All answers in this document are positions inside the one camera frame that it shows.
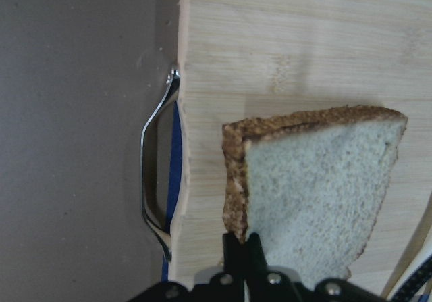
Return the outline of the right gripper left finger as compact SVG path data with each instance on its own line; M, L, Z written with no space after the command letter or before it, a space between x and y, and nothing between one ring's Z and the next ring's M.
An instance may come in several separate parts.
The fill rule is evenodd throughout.
M234 233L223 235L223 275L222 285L245 284L245 244L238 240Z

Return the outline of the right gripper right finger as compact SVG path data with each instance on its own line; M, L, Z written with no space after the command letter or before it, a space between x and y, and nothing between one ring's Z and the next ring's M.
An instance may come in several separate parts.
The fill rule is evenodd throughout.
M246 281L262 282L268 273L260 236L253 232L246 241Z

